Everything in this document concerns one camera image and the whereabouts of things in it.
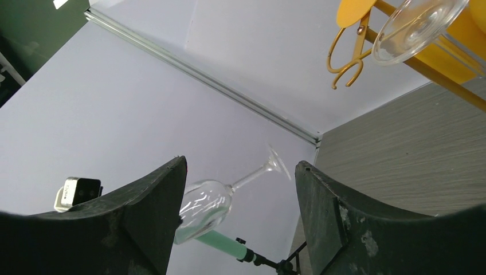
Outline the clear wine glass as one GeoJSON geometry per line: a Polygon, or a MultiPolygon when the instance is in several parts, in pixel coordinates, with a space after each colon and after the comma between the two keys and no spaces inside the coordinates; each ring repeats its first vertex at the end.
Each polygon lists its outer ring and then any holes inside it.
{"type": "Polygon", "coordinates": [[[256,170],[231,184],[204,179],[188,184],[179,211],[181,224],[175,231],[174,243],[183,244],[200,237],[221,224],[232,208],[234,193],[266,172],[279,172],[291,179],[281,157],[269,147],[269,157],[256,170]]]}
{"type": "Polygon", "coordinates": [[[374,41],[375,63],[392,66],[416,58],[466,3],[464,0],[404,1],[374,41]]]}

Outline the yellow wine glass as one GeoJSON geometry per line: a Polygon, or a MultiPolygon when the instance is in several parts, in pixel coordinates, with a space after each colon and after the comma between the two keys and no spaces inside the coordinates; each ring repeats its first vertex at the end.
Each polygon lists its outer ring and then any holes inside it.
{"type": "Polygon", "coordinates": [[[377,0],[341,0],[336,23],[340,28],[348,28],[360,21],[375,5],[377,0]]]}
{"type": "Polygon", "coordinates": [[[463,84],[485,77],[485,1],[467,1],[416,58],[463,84]]]}

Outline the left yellow wine glass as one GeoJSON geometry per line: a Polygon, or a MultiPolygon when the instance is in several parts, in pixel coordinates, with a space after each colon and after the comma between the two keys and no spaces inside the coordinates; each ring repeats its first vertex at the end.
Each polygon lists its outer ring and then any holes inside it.
{"type": "Polygon", "coordinates": [[[377,0],[341,0],[336,23],[340,28],[348,28],[360,21],[375,5],[377,0]]]}

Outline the mint green cup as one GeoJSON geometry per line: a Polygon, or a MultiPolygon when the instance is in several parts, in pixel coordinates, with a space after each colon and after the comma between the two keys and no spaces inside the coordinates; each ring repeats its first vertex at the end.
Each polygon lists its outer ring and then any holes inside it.
{"type": "Polygon", "coordinates": [[[238,260],[243,260],[247,254],[244,244],[214,230],[197,237],[196,240],[238,260]]]}

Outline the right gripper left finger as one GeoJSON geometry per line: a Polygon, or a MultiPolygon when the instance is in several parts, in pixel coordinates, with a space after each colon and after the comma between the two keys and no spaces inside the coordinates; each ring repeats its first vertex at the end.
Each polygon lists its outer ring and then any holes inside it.
{"type": "Polygon", "coordinates": [[[166,274],[187,160],[69,211],[1,213],[2,274],[166,274]]]}

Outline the black tripod stand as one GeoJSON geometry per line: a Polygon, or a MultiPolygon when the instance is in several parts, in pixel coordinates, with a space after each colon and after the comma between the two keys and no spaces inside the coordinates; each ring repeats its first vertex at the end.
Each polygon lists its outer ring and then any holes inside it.
{"type": "Polygon", "coordinates": [[[300,252],[307,246],[304,241],[290,256],[279,262],[274,262],[266,257],[255,253],[251,249],[246,249],[246,255],[243,259],[237,259],[239,262],[252,263],[254,266],[268,266],[275,270],[278,275],[298,275],[301,274],[300,252]]]}

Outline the left aluminium frame post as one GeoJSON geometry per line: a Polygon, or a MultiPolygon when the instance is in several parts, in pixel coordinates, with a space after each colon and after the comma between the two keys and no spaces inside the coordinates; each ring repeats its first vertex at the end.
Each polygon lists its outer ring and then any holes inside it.
{"type": "Polygon", "coordinates": [[[277,111],[270,109],[269,107],[259,103],[258,101],[250,98],[240,91],[224,84],[219,79],[206,74],[205,72],[192,66],[188,62],[183,61],[181,58],[174,55],[167,49],[153,43],[150,40],[145,39],[140,34],[132,31],[131,29],[120,24],[114,19],[106,16],[102,12],[90,7],[84,12],[84,15],[87,20],[92,21],[103,29],[117,35],[118,37],[136,46],[137,48],[175,67],[179,71],[191,76],[192,78],[206,84],[207,86],[215,89],[224,96],[243,105],[247,109],[250,109],[260,116],[274,122],[280,127],[298,136],[299,138],[314,145],[316,148],[319,148],[320,142],[322,140],[322,137],[320,135],[305,129],[303,126],[298,125],[297,122],[285,117],[277,111]]]}

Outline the right yellow wine glass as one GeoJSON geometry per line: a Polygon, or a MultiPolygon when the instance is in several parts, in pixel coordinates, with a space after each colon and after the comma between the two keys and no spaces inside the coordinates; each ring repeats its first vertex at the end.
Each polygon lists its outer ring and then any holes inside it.
{"type": "Polygon", "coordinates": [[[463,84],[485,77],[485,1],[467,1],[416,58],[463,84]]]}

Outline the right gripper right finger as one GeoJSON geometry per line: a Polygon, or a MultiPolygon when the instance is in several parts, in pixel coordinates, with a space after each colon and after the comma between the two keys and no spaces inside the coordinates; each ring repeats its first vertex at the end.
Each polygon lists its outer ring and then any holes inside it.
{"type": "Polygon", "coordinates": [[[485,206],[437,217],[380,202],[300,161],[296,191],[314,274],[484,274],[485,206]]]}

